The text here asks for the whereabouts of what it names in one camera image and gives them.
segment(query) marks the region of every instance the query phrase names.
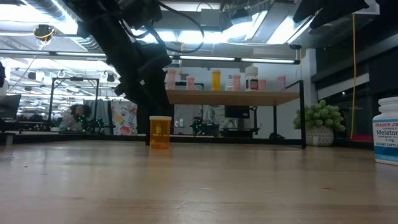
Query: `bottle label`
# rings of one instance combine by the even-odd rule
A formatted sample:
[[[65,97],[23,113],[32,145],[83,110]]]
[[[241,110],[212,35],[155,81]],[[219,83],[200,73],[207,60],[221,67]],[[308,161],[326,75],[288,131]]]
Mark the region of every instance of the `bottle label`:
[[[259,80],[246,80],[246,89],[247,90],[258,90],[259,89]]]
[[[398,119],[373,121],[376,159],[398,162]]]

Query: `yellow bottle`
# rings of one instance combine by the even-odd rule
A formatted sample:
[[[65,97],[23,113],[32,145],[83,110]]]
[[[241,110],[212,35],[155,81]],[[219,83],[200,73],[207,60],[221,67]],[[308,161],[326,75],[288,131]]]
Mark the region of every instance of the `yellow bottle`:
[[[213,91],[219,91],[221,89],[221,71],[213,70],[211,74],[213,75],[213,83],[211,85],[211,89]]]

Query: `green plant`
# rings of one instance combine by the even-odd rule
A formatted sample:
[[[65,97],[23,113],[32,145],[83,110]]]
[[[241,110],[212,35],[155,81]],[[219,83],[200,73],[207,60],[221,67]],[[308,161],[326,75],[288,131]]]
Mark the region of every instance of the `green plant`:
[[[300,129],[300,110],[297,111],[297,116],[294,119],[294,128]],[[345,127],[341,124],[343,117],[338,111],[338,106],[326,105],[325,100],[321,100],[319,104],[312,106],[305,106],[305,127],[319,127],[327,126],[334,131],[345,131]]]

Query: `ceiling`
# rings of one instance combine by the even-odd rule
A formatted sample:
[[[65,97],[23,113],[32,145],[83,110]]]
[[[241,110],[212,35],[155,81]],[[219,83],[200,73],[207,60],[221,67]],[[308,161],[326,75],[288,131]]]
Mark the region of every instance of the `ceiling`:
[[[310,18],[296,24],[292,17],[301,0],[210,0],[208,2],[193,2],[188,0],[164,1],[170,7],[183,11],[196,21],[200,21],[205,30],[205,45],[192,55],[218,57],[259,57],[297,59],[297,52],[289,48],[287,43],[299,44],[304,47],[321,47],[338,42],[340,38],[349,35],[350,20],[339,19],[318,30],[305,27]],[[57,52],[101,52],[93,39],[84,40],[77,37],[76,19],[69,8],[61,0],[20,0],[4,1],[0,6],[0,49],[38,50],[42,45],[33,35],[33,30],[39,24],[49,24],[56,28],[53,38],[43,47],[46,51]],[[251,22],[232,26],[230,17],[234,10],[246,8],[252,15]],[[200,32],[189,20],[181,18],[169,11],[162,11],[163,19],[155,24],[155,29],[167,42],[169,47],[194,49],[201,42]],[[375,17],[374,13],[361,14],[358,17],[358,28],[365,26]],[[142,39],[153,42],[148,35]],[[118,76],[115,69],[103,61],[58,60],[18,57],[17,55],[3,57],[2,62],[11,69],[10,84],[12,92],[38,95],[50,93],[53,77],[58,77],[63,70],[65,78],[81,75],[85,78],[99,78],[100,95],[115,96],[112,87],[118,84],[107,82],[108,74]],[[249,63],[237,62],[207,62],[207,61],[177,61],[181,67],[203,68],[238,68],[243,71]],[[29,80],[27,73],[36,72],[36,80]],[[33,91],[25,90],[28,85],[34,86]],[[79,83],[78,93],[67,91],[67,87],[76,85],[65,81],[58,86],[54,94],[75,95],[76,99],[90,98],[95,94],[92,83]]]

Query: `table surface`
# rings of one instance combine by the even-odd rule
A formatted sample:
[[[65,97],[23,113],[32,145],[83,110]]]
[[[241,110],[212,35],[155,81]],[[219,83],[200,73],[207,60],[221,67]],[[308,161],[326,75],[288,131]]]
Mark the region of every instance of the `table surface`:
[[[299,93],[266,91],[167,90],[175,105],[274,106],[300,98]]]
[[[1,224],[398,220],[398,167],[336,147],[69,141],[0,146]]]

